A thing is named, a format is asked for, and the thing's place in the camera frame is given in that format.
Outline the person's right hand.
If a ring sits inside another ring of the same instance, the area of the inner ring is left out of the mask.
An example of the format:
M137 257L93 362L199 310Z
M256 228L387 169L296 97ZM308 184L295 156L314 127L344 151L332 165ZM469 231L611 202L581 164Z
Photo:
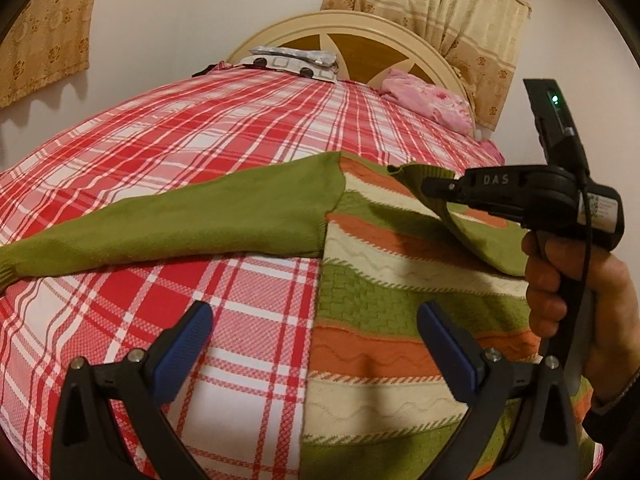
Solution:
M554 336L568 313L562 279L586 280L591 336L582 374L599 401L613 401L639 369L639 303L626 263L602 248L587 252L577 240L550 234L527 233L522 249L529 326L541 338Z

